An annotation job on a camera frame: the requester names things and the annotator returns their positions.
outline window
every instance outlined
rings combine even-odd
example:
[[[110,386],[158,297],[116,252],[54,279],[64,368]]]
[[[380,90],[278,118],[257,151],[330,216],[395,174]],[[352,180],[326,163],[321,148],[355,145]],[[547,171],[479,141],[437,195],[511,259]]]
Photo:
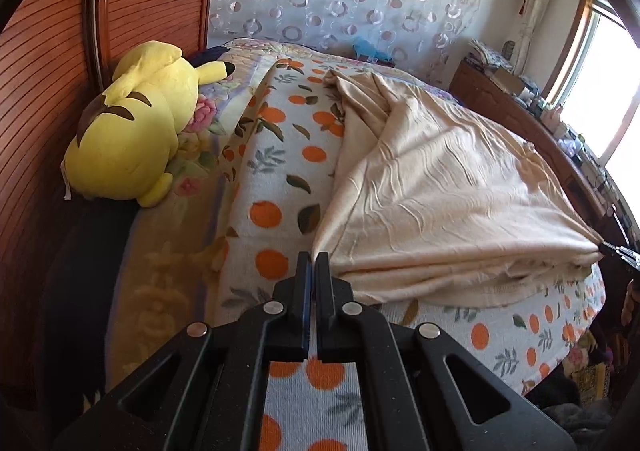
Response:
[[[548,97],[562,104],[562,120],[582,134],[613,179],[628,208],[640,219],[640,48],[606,0],[578,8],[574,44],[562,76]]]

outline plush toy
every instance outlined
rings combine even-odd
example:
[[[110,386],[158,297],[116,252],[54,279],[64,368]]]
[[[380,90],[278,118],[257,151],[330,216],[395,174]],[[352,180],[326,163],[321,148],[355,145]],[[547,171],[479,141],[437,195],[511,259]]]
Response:
[[[134,47],[113,83],[84,109],[62,163],[66,182],[87,198],[158,204],[171,189],[173,176],[164,170],[193,115],[198,85],[234,70],[225,61],[194,68],[178,47],[159,41]]]

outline white wall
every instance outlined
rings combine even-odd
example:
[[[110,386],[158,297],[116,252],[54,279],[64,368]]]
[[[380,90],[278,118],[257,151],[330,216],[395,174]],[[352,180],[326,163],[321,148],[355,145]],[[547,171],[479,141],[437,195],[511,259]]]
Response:
[[[545,15],[536,27],[524,73],[542,90],[564,48],[580,0],[549,0]]]
[[[508,38],[513,21],[523,0],[481,0],[472,23],[460,34],[451,48],[449,60],[442,73],[442,87],[447,88],[460,61],[469,52],[468,40],[476,38],[498,52]]]

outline bed sheet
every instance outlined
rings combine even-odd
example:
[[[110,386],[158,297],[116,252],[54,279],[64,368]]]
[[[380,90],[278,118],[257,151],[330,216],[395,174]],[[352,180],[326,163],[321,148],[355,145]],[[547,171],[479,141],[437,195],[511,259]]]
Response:
[[[337,92],[322,82],[327,70],[375,70],[426,86],[396,69],[300,46],[256,40],[228,46],[230,57],[223,59],[237,63],[240,54],[233,53],[242,52],[257,67],[242,94],[248,105],[220,157],[202,143],[185,150],[178,166],[187,168],[177,171],[174,192],[136,220],[112,309],[110,385],[188,322],[230,322],[266,301],[274,284],[294,273],[298,252],[310,250],[331,198],[343,131]],[[526,393],[567,355],[604,299],[594,266],[584,282],[558,282],[510,306],[413,300],[380,309],[406,326],[436,322]],[[272,363],[264,413],[261,450],[366,449],[353,365],[324,365],[313,356]]]
[[[226,147],[233,155],[222,168],[237,180],[228,220],[221,222],[227,229],[220,286],[208,302],[207,319],[215,324],[236,320],[267,300],[276,281],[293,275],[298,251],[310,250],[331,198],[342,134],[339,97],[322,77],[331,68],[347,74],[371,70],[300,47],[283,56],[245,113],[244,120],[257,121],[254,135],[232,138]],[[385,75],[407,78],[395,70]],[[413,300],[380,310],[406,326],[437,323],[524,394],[567,355],[603,303],[595,265],[584,282],[559,281],[505,307]],[[262,449],[273,450],[366,449],[354,366],[323,365],[313,356],[302,364],[272,363],[262,442]]]

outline gray cloth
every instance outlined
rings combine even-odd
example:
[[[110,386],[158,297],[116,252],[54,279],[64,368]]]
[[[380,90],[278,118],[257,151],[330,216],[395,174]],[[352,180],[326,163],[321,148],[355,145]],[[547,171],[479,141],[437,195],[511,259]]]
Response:
[[[588,407],[559,404],[542,411],[571,435],[578,451],[588,451],[613,418],[608,399],[596,401]]]

